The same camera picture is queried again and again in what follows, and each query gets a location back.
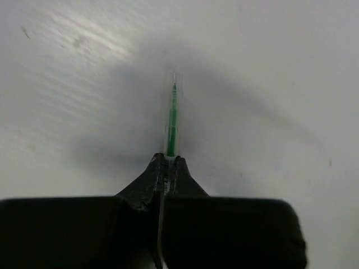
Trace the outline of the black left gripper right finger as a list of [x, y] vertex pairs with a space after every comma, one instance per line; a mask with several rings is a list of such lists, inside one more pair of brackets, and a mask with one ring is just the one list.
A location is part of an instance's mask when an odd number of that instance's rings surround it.
[[177, 158], [164, 199], [161, 249], [168, 268], [305, 268], [306, 242], [282, 200], [211, 197]]

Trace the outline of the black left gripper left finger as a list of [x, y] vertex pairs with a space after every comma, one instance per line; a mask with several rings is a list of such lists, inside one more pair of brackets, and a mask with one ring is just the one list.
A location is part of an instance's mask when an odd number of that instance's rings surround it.
[[164, 157], [114, 196], [1, 201], [2, 268], [162, 268]]

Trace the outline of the green thin pen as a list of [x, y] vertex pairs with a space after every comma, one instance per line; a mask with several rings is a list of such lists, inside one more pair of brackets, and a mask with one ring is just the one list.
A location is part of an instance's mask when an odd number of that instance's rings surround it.
[[168, 86], [167, 112], [165, 114], [164, 140], [164, 193], [174, 189], [174, 163], [179, 155], [180, 107], [182, 94], [182, 74], [176, 71], [170, 73]]

